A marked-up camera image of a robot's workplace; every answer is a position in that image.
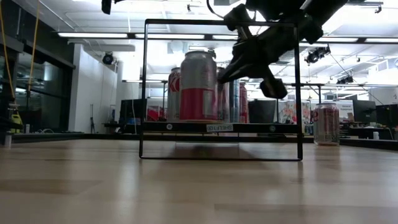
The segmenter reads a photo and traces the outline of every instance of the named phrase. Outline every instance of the silver can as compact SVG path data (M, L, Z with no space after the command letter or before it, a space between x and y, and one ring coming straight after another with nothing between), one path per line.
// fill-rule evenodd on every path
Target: silver can
M173 68L169 75L167 88L167 121L180 121L180 79L181 69Z
M217 68L217 75L224 70L222 67ZM218 120L229 123L229 83L218 84Z
M340 143L340 119L335 103L317 104L313 112L313 140L322 146L338 146Z
M216 63L211 54L193 51L185 54L181 63L182 121L217 121Z
M240 122L240 105L239 105L239 80L234 80L229 83L229 117L231 123Z

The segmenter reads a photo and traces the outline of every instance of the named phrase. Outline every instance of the poster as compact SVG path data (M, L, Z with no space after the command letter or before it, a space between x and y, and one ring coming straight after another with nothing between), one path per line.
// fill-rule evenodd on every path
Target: poster
M308 124L311 122L311 106L310 102L302 102L302 123ZM280 101L279 102L279 122L297 124L297 112L295 101Z

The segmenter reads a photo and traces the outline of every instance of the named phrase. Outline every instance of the window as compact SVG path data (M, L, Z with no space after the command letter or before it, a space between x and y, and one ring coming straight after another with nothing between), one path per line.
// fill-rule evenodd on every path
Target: window
M9 54L10 72L14 69L15 61ZM10 82L6 68L6 58L0 52L0 116L9 119L9 103L12 101Z
M22 122L31 131L68 129L70 85L72 76L51 63L35 58L31 79L30 98L27 89L32 56L19 54L17 66L16 101L20 105Z

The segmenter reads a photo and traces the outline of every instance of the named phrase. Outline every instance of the yellow cable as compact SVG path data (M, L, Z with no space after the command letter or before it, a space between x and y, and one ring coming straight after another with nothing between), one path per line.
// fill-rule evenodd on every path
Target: yellow cable
M35 59L35 51L36 51L37 28L39 26L39 16L40 16L40 0L37 0L35 36L33 39L32 62L30 63L30 75L29 75L29 82L28 82L28 93L29 94L30 94L30 88L31 88L31 84L32 84L33 67L34 67L34 59Z
M1 20L1 34L2 34L2 42L3 42L3 47L4 47L4 57L6 58L6 67L7 67L7 73L8 73L8 79L10 83L10 89L12 93L12 97L14 99L14 103L16 103L16 98L15 98L15 93L14 93L14 87L12 85L12 78L11 78L11 72L10 72L10 66L8 64L8 54L7 54L7 45L6 45L6 35L5 35L5 29L4 29L4 21L2 19L2 7L0 4L0 20Z

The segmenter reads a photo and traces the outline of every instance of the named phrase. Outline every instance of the red can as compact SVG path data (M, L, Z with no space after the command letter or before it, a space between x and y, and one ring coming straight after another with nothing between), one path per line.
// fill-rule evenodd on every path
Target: red can
M173 68L169 75L167 93L167 121L180 121L180 68Z
M249 122L248 90L244 86L244 83L239 84L239 122L247 124Z
M313 113L315 144L337 146L340 143L340 119L335 103L320 103Z
M182 121L217 121L218 90L216 63L211 54L188 52L181 63Z

